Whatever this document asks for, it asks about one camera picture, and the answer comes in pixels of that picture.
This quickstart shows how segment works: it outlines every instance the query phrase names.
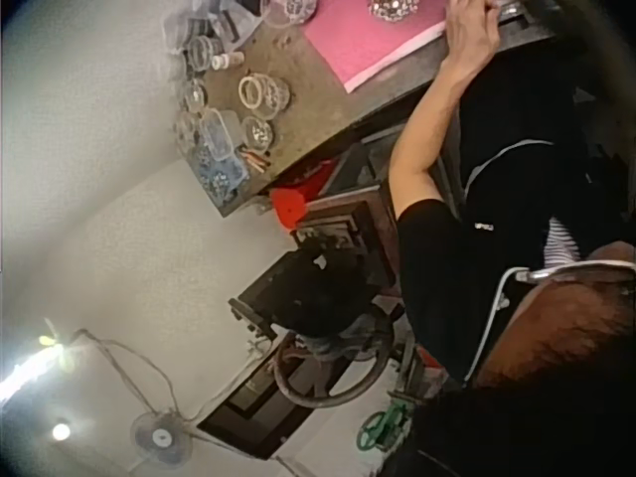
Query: light bulb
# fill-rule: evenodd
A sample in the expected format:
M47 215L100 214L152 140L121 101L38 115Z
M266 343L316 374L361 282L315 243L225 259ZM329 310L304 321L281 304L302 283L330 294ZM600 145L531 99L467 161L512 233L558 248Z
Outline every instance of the light bulb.
M55 440L67 440L71 435L71 428L66 424L57 424L53 428L53 438Z

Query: red object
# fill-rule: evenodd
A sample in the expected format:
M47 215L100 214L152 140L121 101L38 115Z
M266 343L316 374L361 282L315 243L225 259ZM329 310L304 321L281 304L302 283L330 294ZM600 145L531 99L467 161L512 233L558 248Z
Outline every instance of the red object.
M417 353L419 354L419 358L422 360L422 362L424 363L424 365L427 368L438 368L440 370L444 368L422 346L417 345L417 346L415 346L415 348L417 349Z
M314 200L325 186L334 169L336 160L322 161L311 175L293 185L276 187L269 198L276 210L280 223L288 230L296 229L298 221L307 214L307 204Z

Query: light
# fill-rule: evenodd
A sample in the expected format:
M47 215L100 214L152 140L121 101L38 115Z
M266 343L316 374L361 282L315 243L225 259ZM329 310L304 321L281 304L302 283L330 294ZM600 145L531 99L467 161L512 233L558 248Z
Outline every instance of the light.
M66 424L57 424L53 428L52 435L55 440L67 440L71 435L71 428Z
M48 371L62 355L64 347L60 344L36 353L22 365L16 365L11 373L2 383L0 383L0 408L14 395L20 388L29 381L36 380L39 376Z

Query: white fan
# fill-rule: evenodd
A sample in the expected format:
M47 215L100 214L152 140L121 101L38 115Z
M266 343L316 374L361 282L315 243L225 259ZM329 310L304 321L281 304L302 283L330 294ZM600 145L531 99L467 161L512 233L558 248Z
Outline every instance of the white fan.
M174 412L141 414L132 423L130 436L137 452L161 467L179 468L192 456L193 436Z

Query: hand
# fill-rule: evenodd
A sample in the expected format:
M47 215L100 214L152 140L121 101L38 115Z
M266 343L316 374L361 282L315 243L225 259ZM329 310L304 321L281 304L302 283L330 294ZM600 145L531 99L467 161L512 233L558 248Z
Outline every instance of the hand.
M460 82L471 82L499 48L499 7L494 0L448 0L443 66Z

